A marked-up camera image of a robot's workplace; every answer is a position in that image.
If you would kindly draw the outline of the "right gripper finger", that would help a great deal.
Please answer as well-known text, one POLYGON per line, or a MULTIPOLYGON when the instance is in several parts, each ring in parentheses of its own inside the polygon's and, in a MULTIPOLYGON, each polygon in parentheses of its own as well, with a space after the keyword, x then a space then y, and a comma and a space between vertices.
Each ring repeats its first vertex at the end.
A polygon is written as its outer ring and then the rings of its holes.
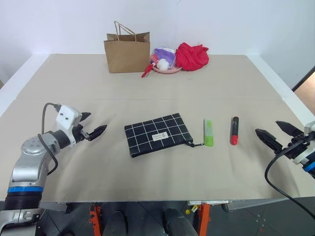
POLYGON ((274 154, 278 154, 282 151, 283 146, 276 141, 276 137, 270 134, 268 131, 263 129, 256 129, 256 135, 258 138, 267 145, 270 149, 273 150, 274 154))
POLYGON ((284 133, 286 133, 289 136, 297 137, 304 134, 301 130, 299 130, 298 128, 296 128, 295 126, 288 122, 276 121, 276 124, 284 133))

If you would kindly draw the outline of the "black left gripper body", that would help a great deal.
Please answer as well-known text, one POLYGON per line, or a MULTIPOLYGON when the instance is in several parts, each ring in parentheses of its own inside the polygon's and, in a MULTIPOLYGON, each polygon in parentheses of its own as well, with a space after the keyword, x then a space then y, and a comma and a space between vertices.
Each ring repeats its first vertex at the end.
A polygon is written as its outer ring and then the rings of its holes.
POLYGON ((73 137, 76 143, 79 143, 83 140, 90 140, 89 134, 83 130, 83 126, 81 124, 73 127, 73 137))

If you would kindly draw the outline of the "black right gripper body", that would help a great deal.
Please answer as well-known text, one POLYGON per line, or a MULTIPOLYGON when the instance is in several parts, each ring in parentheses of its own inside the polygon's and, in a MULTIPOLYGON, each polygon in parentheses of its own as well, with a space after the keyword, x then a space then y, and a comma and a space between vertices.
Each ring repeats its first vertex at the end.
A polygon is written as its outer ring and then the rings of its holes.
POLYGON ((285 133, 293 137, 285 149, 286 153, 284 155, 287 158, 293 160, 315 159, 315 147, 312 143, 315 140, 314 131, 306 136, 302 131, 285 131, 285 133))

